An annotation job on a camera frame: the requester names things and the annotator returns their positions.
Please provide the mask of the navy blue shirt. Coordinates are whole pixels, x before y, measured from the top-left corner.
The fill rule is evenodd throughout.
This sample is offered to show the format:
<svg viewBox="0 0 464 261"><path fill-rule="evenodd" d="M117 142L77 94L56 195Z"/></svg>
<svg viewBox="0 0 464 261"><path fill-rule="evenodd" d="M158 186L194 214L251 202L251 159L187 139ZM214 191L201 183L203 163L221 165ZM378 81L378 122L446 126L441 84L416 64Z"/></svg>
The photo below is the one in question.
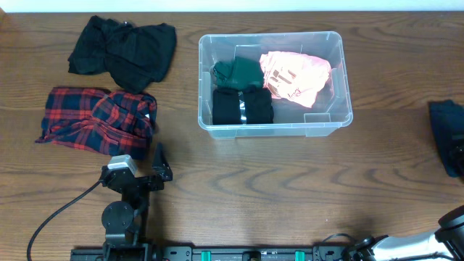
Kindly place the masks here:
<svg viewBox="0 0 464 261"><path fill-rule="evenodd" d="M449 152L463 145L463 105L452 100L431 101L428 103L431 129L442 164L450 177L463 177L455 174Z"/></svg>

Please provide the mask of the black shirt with tape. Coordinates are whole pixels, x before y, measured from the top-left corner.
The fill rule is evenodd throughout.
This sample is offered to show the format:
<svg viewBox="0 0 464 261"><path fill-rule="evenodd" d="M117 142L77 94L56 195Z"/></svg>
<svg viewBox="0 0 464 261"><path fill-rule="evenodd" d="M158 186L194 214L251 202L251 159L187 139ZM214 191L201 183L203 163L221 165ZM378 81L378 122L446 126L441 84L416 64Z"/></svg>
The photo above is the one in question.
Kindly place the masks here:
<svg viewBox="0 0 464 261"><path fill-rule="evenodd" d="M272 97L265 88L217 88L212 98L213 125L272 124Z"/></svg>

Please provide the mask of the large black garment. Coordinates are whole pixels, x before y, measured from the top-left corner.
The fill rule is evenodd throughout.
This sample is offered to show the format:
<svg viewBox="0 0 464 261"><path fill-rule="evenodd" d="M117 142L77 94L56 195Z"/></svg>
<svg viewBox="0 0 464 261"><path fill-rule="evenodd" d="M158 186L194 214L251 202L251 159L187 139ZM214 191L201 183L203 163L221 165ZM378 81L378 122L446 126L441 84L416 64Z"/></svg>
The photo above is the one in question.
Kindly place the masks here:
<svg viewBox="0 0 464 261"><path fill-rule="evenodd" d="M164 80L176 45L176 29L166 23L135 27L93 16L68 58L68 72L109 73L119 87L139 94L149 84Z"/></svg>

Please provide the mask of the dark green shirt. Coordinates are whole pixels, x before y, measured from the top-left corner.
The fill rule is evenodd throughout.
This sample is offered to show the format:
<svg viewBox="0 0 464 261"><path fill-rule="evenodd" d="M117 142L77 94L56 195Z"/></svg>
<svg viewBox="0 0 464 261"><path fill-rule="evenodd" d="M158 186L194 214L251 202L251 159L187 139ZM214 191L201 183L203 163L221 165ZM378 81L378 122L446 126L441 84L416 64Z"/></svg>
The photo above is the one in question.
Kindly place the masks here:
<svg viewBox="0 0 464 261"><path fill-rule="evenodd" d="M218 88L239 91L247 88L262 88L264 74L260 63L253 59L236 57L231 61L219 61L212 69Z"/></svg>

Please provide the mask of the coral pink printed t-shirt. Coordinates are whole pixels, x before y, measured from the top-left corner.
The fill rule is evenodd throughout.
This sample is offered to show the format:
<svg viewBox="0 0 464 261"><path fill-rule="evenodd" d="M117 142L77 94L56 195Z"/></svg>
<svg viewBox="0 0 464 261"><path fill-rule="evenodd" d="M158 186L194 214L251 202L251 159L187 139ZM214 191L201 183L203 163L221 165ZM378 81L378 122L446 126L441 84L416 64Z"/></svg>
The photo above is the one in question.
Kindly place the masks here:
<svg viewBox="0 0 464 261"><path fill-rule="evenodd" d="M330 63L320 57L289 51L270 51L260 57L264 88L274 99L311 108L331 76Z"/></svg>

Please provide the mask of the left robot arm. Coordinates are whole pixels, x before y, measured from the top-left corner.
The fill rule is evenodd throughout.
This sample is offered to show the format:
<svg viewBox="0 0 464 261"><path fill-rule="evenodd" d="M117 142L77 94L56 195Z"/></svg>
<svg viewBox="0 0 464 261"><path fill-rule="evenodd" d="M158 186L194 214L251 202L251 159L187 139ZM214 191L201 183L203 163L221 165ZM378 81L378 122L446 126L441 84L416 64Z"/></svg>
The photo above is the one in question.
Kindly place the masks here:
<svg viewBox="0 0 464 261"><path fill-rule="evenodd" d="M121 194L121 200L109 204L101 216L105 244L113 249L139 244L146 228L149 194L163 190L164 183L173 179L161 143L155 146L152 174L137 177L136 171L136 163L128 154L112 157L101 169L101 184Z"/></svg>

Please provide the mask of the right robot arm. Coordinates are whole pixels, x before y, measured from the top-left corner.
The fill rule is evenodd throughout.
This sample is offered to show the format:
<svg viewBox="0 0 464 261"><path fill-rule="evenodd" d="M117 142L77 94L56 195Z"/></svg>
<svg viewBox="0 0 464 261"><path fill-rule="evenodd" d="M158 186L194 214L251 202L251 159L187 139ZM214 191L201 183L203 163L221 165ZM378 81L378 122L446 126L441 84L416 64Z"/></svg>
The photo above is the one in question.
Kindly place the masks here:
<svg viewBox="0 0 464 261"><path fill-rule="evenodd" d="M463 206L443 215L435 231L414 236L369 237L348 248L348 260L463 261Z"/></svg>

